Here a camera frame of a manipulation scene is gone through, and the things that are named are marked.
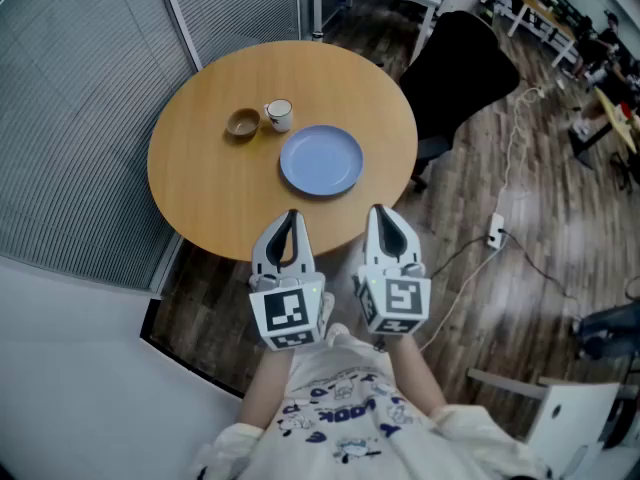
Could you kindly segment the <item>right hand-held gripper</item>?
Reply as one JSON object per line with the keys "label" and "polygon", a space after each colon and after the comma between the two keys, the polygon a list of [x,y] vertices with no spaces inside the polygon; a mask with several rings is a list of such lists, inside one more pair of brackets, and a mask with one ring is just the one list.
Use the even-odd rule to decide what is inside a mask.
{"label": "right hand-held gripper", "polygon": [[[395,210],[373,206],[367,217],[365,263],[353,276],[370,334],[413,334],[429,318],[431,280],[417,233]],[[394,263],[402,267],[380,267]]]}

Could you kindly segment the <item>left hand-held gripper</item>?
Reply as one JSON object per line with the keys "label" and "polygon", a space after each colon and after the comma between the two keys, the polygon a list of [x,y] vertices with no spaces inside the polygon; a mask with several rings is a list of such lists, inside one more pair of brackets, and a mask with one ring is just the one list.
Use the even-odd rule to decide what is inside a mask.
{"label": "left hand-held gripper", "polygon": [[[276,276],[281,270],[305,274]],[[250,303],[258,331],[273,351],[314,345],[326,329],[325,277],[315,271],[304,217],[286,211],[262,232],[252,250]]]}

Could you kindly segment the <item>blue plate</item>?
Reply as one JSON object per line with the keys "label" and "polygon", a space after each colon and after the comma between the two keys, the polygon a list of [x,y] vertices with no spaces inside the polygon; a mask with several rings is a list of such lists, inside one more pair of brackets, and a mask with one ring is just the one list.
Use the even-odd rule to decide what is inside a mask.
{"label": "blue plate", "polygon": [[295,132],[280,153],[285,179],[311,196],[334,196],[349,190],[364,170],[364,154],[347,131],[312,125]]}

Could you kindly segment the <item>brown bowl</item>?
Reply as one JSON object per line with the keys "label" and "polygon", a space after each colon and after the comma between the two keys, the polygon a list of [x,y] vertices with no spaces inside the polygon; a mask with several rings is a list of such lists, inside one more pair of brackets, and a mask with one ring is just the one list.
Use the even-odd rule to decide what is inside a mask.
{"label": "brown bowl", "polygon": [[237,140],[252,138],[260,125],[260,114],[252,108],[241,108],[234,111],[227,120],[227,133]]}

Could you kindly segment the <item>white cup with black rim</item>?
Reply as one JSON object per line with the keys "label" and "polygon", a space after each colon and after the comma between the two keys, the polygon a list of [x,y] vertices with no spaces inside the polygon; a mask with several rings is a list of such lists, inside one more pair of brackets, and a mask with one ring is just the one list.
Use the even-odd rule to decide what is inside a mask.
{"label": "white cup with black rim", "polygon": [[293,106],[289,100],[276,99],[264,105],[264,113],[278,133],[288,132],[293,123]]}

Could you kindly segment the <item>person's right forearm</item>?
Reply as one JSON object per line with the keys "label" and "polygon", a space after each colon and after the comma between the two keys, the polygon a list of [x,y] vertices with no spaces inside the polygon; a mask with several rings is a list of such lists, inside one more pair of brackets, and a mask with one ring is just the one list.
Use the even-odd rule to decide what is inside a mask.
{"label": "person's right forearm", "polygon": [[416,408],[430,416],[447,404],[412,335],[392,336],[387,341],[387,352],[398,390]]}

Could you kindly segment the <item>person's left forearm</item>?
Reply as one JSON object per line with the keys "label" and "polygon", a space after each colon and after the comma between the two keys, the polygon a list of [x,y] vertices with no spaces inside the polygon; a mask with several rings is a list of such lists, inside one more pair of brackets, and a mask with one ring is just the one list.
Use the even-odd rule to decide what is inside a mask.
{"label": "person's left forearm", "polygon": [[266,350],[242,400],[237,423],[266,429],[282,404],[294,357],[292,349]]}

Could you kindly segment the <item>white power strip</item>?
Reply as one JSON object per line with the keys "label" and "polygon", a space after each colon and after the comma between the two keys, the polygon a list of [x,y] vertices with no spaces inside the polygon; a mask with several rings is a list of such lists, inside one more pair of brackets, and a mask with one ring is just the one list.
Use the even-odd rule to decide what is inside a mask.
{"label": "white power strip", "polygon": [[496,212],[491,215],[487,244],[499,250],[502,245],[504,217]]}

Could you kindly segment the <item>black office chair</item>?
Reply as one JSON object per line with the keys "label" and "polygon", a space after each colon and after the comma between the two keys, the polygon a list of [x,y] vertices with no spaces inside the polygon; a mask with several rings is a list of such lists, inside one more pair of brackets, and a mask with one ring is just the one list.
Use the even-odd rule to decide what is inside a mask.
{"label": "black office chair", "polygon": [[452,149],[457,129],[519,83],[520,74],[490,25],[465,11],[438,19],[423,50],[399,79],[417,126],[411,175],[417,193],[427,187],[421,178],[425,168]]}

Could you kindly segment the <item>person's white printed shirt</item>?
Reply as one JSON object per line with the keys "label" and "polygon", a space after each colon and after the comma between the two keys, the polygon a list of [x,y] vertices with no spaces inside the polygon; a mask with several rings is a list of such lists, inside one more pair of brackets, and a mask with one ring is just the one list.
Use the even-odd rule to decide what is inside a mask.
{"label": "person's white printed shirt", "polygon": [[198,452],[192,480],[545,480],[541,460],[478,405],[430,416],[398,390],[384,351],[330,327],[294,351],[262,430],[235,422]]}

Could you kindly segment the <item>black equipment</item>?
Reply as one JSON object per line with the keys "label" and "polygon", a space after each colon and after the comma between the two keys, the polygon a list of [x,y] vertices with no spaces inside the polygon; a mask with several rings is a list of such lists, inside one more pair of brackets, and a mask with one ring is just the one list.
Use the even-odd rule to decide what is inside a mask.
{"label": "black equipment", "polygon": [[579,358],[635,357],[640,354],[640,300],[574,319],[571,335]]}

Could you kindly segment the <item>grey window blind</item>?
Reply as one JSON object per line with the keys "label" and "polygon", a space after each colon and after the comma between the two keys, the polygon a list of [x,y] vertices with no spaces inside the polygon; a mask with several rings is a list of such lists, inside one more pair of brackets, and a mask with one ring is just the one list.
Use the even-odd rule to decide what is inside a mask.
{"label": "grey window blind", "polygon": [[163,0],[0,0],[0,255],[150,288],[148,147],[191,72]]}
{"label": "grey window blind", "polygon": [[300,37],[299,0],[178,0],[203,68],[237,50]]}

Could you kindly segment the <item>yellow table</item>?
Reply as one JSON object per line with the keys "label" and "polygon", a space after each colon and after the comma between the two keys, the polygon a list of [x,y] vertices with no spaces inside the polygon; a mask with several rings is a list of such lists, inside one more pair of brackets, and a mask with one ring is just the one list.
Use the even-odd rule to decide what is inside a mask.
{"label": "yellow table", "polygon": [[624,112],[621,104],[615,106],[608,96],[599,88],[595,87],[593,92],[596,101],[602,108],[606,117],[605,125],[593,135],[582,139],[572,128],[568,130],[568,136],[574,157],[585,167],[592,169],[592,162],[589,149],[604,138],[610,131],[615,131],[623,144],[634,153],[640,150],[640,139],[635,141],[633,132],[640,132],[640,117],[630,110],[628,114]]}

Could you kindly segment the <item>wooden desk with white legs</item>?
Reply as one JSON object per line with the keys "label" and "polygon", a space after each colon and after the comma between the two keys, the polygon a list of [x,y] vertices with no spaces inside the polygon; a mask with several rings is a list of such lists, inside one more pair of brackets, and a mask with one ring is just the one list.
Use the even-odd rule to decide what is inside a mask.
{"label": "wooden desk with white legs", "polygon": [[518,29],[533,34],[542,44],[556,51],[552,66],[557,67],[566,60],[574,63],[578,52],[577,39],[568,25],[562,24],[553,12],[539,0],[511,0],[503,4],[501,15],[512,20],[507,36],[512,38]]}

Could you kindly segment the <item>white window frame post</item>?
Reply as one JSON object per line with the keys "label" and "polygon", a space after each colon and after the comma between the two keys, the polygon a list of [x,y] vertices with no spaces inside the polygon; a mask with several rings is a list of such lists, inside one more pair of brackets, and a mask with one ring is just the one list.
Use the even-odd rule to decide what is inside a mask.
{"label": "white window frame post", "polygon": [[184,47],[188,53],[188,57],[193,64],[194,69],[197,72],[200,72],[203,69],[203,65],[201,59],[198,55],[196,46],[193,42],[191,34],[188,29],[188,25],[185,21],[184,15],[182,14],[182,10],[180,8],[180,4],[178,0],[168,0],[169,6],[171,8],[171,12],[174,16],[174,21],[177,24],[177,28],[179,30],[179,34],[182,38],[182,42],[184,43]]}

